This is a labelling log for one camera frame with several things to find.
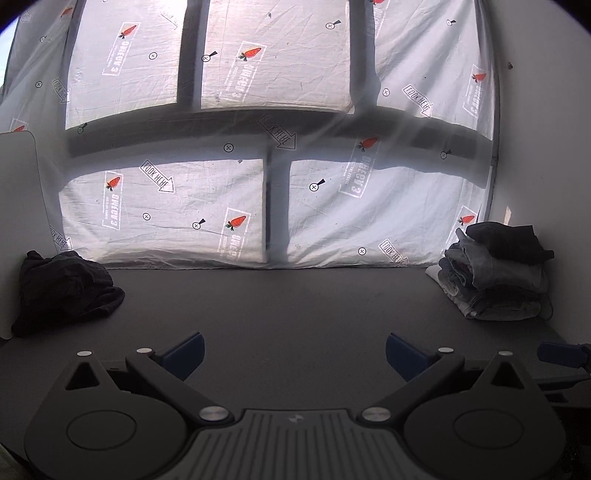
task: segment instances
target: red carrot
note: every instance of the red carrot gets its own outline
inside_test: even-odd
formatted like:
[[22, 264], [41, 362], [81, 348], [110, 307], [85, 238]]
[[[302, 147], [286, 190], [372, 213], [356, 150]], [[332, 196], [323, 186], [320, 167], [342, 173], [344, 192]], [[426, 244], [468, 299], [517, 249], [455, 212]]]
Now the red carrot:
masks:
[[135, 30], [137, 28], [137, 25], [134, 25], [133, 27], [129, 27], [127, 30], [123, 30], [123, 32], [121, 32], [121, 35], [119, 35], [119, 38], [125, 38], [127, 35], [130, 35], [130, 33], [133, 32], [133, 30]]
[[241, 217], [237, 217], [234, 220], [230, 220], [226, 225], [226, 228], [229, 228], [233, 232], [234, 227], [238, 228], [241, 226], [244, 220], [246, 220], [246, 215], [242, 215]]
[[242, 60], [244, 60], [244, 61], [246, 61], [246, 59], [251, 59], [251, 58], [253, 58], [253, 57], [254, 57], [254, 56], [257, 54], [257, 53], [259, 53], [261, 50], [262, 50], [262, 48], [261, 48], [261, 47], [258, 47], [258, 48], [253, 48], [252, 50], [247, 50], [247, 51], [245, 51], [245, 52], [241, 53], [241, 54], [239, 55], [239, 57], [238, 57], [238, 58], [239, 58], [239, 59], [242, 59]]
[[113, 180], [111, 180], [108, 184], [107, 184], [107, 188], [110, 191], [113, 191], [113, 189], [119, 184], [119, 181], [121, 180], [121, 177], [115, 177]]
[[364, 152], [366, 148], [369, 149], [369, 148], [373, 147], [377, 141], [378, 141], [378, 137], [368, 138], [367, 140], [363, 140], [362, 142], [359, 142], [359, 145], [357, 145], [357, 148], [360, 148], [361, 151]]
[[460, 217], [458, 218], [457, 222], [460, 223], [462, 226], [470, 223], [471, 221], [473, 221], [475, 218], [474, 215], [466, 215], [465, 217]]

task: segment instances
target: white wall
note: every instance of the white wall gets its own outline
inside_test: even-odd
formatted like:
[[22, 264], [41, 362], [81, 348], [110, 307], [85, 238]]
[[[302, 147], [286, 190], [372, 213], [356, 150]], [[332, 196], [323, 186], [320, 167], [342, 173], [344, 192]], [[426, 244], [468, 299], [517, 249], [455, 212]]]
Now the white wall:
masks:
[[[534, 225], [552, 327], [591, 343], [591, 35], [550, 0], [488, 0], [499, 61], [499, 164], [490, 220]], [[507, 62], [514, 66], [509, 70]]]

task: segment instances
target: crumpled black fabric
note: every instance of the crumpled black fabric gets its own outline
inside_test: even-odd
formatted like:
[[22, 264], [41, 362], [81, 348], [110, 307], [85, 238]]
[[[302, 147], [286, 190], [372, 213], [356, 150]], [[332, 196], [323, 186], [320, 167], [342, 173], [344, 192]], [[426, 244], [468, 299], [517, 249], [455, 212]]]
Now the crumpled black fabric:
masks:
[[538, 265], [554, 258], [553, 250], [544, 250], [532, 225], [509, 226], [498, 222], [474, 223], [466, 235], [484, 244], [492, 257]]
[[21, 312], [12, 333], [26, 337], [43, 330], [109, 316], [125, 292], [113, 286], [102, 265], [74, 251], [43, 258], [27, 253], [20, 273]]

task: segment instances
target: white panel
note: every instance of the white panel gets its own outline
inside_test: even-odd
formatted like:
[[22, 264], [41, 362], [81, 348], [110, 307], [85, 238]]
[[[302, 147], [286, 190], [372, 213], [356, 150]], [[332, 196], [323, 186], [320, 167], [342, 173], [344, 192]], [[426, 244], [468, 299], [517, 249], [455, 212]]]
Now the white panel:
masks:
[[348, 6], [346, 0], [211, 0], [202, 108], [350, 110]]
[[287, 257], [293, 266], [434, 264], [459, 220], [464, 229], [476, 222], [484, 189], [435, 168], [407, 166], [425, 165], [401, 147], [381, 153], [379, 142], [365, 152], [351, 147], [341, 162], [291, 164]]
[[36, 250], [43, 257], [53, 257], [57, 251], [41, 194], [33, 135], [1, 134], [0, 150], [10, 159], [0, 170], [0, 337], [8, 339], [20, 310], [18, 276], [27, 252]]
[[262, 263], [263, 160], [202, 160], [207, 153], [170, 146], [102, 153], [103, 163], [108, 156], [121, 167], [68, 182], [60, 202], [72, 247], [108, 265]]
[[373, 9], [378, 106], [492, 139], [493, 61], [475, 0], [384, 0]]
[[66, 128], [174, 103], [187, 0], [87, 0], [72, 53]]

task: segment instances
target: stack of clothes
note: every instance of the stack of clothes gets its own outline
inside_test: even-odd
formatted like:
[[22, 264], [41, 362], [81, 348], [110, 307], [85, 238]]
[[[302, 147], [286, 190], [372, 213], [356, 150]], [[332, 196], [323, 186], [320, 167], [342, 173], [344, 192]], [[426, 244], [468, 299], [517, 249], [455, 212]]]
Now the stack of clothes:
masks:
[[549, 319], [548, 278], [542, 264], [554, 258], [531, 225], [496, 222], [457, 229], [459, 242], [427, 269], [466, 318], [478, 320]]

